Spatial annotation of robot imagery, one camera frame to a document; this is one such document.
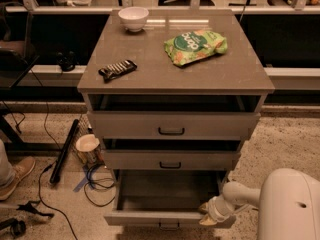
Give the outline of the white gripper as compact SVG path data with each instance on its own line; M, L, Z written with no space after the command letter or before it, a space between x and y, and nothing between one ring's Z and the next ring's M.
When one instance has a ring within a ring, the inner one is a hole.
M201 204L198 208L200 213L207 213L199 224L203 226L214 226L217 223L226 221L235 213L235 206L227 201L223 195L211 198L208 203Z

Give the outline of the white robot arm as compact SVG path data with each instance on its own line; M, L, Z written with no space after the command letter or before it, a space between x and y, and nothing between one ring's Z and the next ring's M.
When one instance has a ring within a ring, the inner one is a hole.
M248 206L259 211L257 240L320 240L320 182L303 172L274 170L260 189L228 182L199 207L199 224L222 223Z

